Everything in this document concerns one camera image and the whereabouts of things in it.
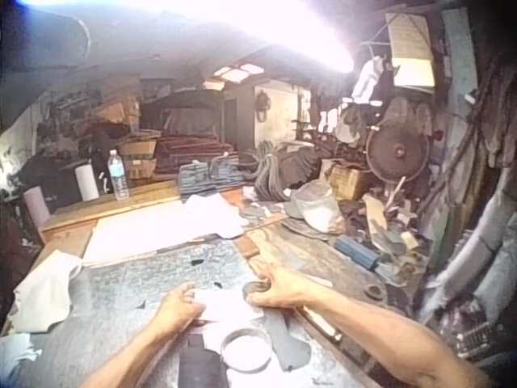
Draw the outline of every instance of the forearm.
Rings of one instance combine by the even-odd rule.
[[[95,371],[82,388],[127,388],[135,386],[153,358],[175,334],[159,334],[152,324],[142,330],[125,348]]]
[[[306,305],[334,323],[393,376],[414,386],[484,387],[485,375],[461,361],[432,331],[392,311],[315,286]]]

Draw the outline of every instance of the blue tool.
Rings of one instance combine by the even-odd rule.
[[[336,238],[334,248],[367,270],[372,270],[380,258],[379,253],[369,250],[363,244],[345,235]]]

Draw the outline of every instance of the grinding wheel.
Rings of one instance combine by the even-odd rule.
[[[372,172],[389,183],[416,178],[427,164],[429,140],[405,125],[388,123],[372,130],[366,145],[366,157]]]

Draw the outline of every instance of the light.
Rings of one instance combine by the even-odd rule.
[[[330,28],[300,0],[20,0],[30,6],[102,3],[143,11],[169,11],[224,23],[270,43],[282,44],[342,73],[353,70],[348,51]]]
[[[222,74],[228,73],[230,70],[231,70],[231,68],[226,66],[226,67],[223,67],[222,69],[219,69],[218,71],[216,71],[213,75],[215,75],[216,77],[220,77]]]
[[[262,67],[251,65],[250,63],[246,63],[245,65],[242,65],[241,69],[243,69],[253,75],[262,74],[264,72],[264,69]]]
[[[221,75],[221,78],[224,78],[231,82],[240,83],[244,79],[248,78],[249,75],[250,73],[248,73],[247,71],[240,69],[232,69],[228,73],[224,73],[223,75]]]

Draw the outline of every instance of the metal sheet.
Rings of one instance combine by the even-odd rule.
[[[203,260],[193,265],[192,260]],[[41,388],[75,387],[102,365],[153,317],[159,302],[175,285],[194,280],[200,289],[242,289],[255,280],[246,261],[232,242],[220,241],[172,251],[153,258],[117,264],[105,268],[86,268],[72,281],[72,314],[49,334],[33,335],[35,348],[43,354],[35,362],[23,362],[17,370],[16,386]],[[205,343],[217,349],[219,327],[196,328]],[[246,323],[264,330],[263,318]],[[313,356],[304,368],[283,373],[274,358],[266,370],[255,375],[229,371],[232,387],[270,386],[349,386],[359,384],[319,343],[292,321],[290,333],[310,343]],[[176,387],[178,379],[177,349],[180,340],[166,347],[149,368],[145,387]]]

